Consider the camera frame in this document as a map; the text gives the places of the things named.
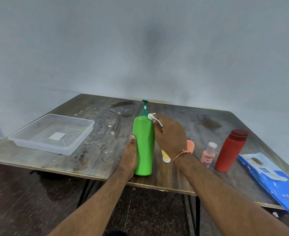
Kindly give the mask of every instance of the person's right hand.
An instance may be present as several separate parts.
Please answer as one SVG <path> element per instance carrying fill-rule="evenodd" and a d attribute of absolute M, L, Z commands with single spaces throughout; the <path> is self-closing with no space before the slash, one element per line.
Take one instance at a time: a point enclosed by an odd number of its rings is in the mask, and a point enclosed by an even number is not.
<path fill-rule="evenodd" d="M 174 119 L 160 114 L 154 115 L 163 125 L 163 132 L 158 121 L 153 120 L 155 139 L 159 146 L 174 161 L 183 150 L 187 150 L 186 132 Z"/>

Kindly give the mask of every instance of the dark floor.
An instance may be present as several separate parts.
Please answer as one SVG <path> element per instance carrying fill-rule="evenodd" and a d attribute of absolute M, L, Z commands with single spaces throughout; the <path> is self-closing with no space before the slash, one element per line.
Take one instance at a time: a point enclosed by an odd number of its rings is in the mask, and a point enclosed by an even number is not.
<path fill-rule="evenodd" d="M 84 179 L 0 165 L 0 235 L 47 235 L 76 208 Z M 289 214 L 280 220 L 289 226 Z M 180 194 L 126 186 L 105 234 L 190 235 Z M 200 234 L 221 235 L 201 209 Z"/>

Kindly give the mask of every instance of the wall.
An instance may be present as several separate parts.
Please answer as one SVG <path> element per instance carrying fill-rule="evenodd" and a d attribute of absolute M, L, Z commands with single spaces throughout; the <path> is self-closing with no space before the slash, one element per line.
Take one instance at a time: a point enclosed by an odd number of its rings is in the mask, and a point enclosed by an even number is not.
<path fill-rule="evenodd" d="M 0 138 L 79 93 L 230 110 L 289 163 L 289 0 L 0 0 Z"/>

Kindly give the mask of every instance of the white sticker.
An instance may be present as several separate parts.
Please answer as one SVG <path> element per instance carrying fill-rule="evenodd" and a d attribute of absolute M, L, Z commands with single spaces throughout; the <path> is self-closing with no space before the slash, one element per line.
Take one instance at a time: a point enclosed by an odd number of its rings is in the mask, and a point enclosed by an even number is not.
<path fill-rule="evenodd" d="M 60 140 L 64 135 L 66 135 L 66 133 L 56 132 L 56 133 L 54 133 L 52 136 L 50 136 L 48 139 L 58 141 L 58 140 Z"/>

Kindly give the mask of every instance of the wooden table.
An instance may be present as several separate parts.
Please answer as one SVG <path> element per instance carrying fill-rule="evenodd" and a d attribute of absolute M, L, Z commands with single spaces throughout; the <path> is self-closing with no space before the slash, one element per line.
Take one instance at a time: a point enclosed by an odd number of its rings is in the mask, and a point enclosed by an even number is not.
<path fill-rule="evenodd" d="M 70 156 L 22 148 L 5 138 L 0 141 L 0 164 L 34 170 L 106 181 L 117 168 L 123 148 L 133 131 L 133 122 L 140 115 L 142 102 L 80 94 L 49 113 L 91 119 L 95 125 L 91 134 Z M 233 129 L 249 131 L 242 154 L 262 152 L 289 175 L 289 166 L 233 113 L 221 110 L 149 103 L 151 113 L 169 115 L 186 129 L 187 137 L 195 143 L 194 156 L 201 158 L 209 142 L 218 145 L 219 152 L 225 138 Z M 155 143 L 152 175 L 134 176 L 128 185 L 175 193 L 195 195 L 184 175 L 172 163 L 162 161 L 162 153 Z M 229 172 L 214 170 L 220 178 L 252 201 L 264 207 L 282 207 L 255 181 L 239 160 Z"/>

